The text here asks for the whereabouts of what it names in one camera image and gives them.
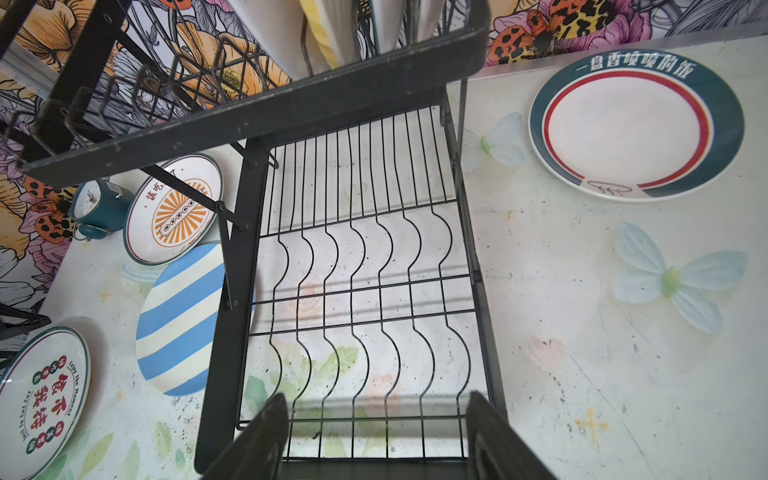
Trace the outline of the white floral plate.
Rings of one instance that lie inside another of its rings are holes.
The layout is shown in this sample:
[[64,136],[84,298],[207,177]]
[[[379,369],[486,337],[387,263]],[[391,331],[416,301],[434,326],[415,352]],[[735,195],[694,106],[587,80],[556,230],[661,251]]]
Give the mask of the white floral plate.
[[414,40],[429,40],[437,28],[443,10],[443,0],[415,0],[412,3],[414,14]]

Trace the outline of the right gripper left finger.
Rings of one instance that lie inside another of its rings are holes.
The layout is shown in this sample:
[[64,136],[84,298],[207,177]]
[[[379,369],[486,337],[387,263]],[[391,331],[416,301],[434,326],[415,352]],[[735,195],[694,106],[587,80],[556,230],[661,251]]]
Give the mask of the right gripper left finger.
[[270,398],[202,479],[277,479],[289,433],[285,395]]

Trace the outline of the yellow woven square plate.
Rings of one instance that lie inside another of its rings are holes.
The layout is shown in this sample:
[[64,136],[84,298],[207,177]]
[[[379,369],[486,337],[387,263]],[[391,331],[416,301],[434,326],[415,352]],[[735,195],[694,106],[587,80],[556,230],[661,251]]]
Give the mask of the yellow woven square plate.
[[357,7],[352,0],[301,0],[301,8],[331,69],[359,60]]

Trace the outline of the white plate red characters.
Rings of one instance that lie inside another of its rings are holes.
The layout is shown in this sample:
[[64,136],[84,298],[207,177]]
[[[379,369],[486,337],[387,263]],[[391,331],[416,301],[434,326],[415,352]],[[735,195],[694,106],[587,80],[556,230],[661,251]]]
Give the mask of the white plate red characters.
[[33,479],[54,464],[81,417],[92,373],[83,336],[66,326],[31,339],[1,378],[1,477]]

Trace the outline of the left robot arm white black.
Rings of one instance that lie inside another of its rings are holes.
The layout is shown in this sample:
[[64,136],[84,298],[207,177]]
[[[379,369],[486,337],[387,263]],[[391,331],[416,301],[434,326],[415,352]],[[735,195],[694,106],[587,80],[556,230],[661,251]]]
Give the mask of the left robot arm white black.
[[1,367],[21,351],[31,332],[51,323],[46,315],[1,304]]

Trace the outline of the black wire dish rack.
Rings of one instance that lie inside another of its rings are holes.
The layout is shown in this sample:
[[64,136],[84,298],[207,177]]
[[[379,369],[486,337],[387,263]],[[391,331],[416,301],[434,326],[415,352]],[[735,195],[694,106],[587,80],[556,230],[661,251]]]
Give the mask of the black wire dish rack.
[[[448,87],[482,66],[490,8],[444,1],[416,42],[408,2],[407,45],[383,55],[355,2],[359,60],[336,70],[303,15],[300,80],[229,2],[2,3],[1,216],[20,229],[1,304],[51,319],[25,344],[71,327],[92,359],[77,426],[33,479],[202,476],[277,393],[278,478],[468,477],[471,392],[498,413],[504,395]],[[162,168],[197,154],[221,169],[218,201]],[[87,181],[136,196],[149,177],[213,211],[193,248],[223,249],[207,383],[180,397],[135,352],[174,260],[133,261],[124,228],[76,240],[69,215]]]

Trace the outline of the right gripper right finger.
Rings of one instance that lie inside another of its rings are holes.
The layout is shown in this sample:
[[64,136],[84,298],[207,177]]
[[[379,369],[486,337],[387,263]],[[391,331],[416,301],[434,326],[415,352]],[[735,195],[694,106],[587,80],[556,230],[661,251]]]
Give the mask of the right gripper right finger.
[[555,479],[555,475],[478,391],[471,392],[466,424],[470,479]]

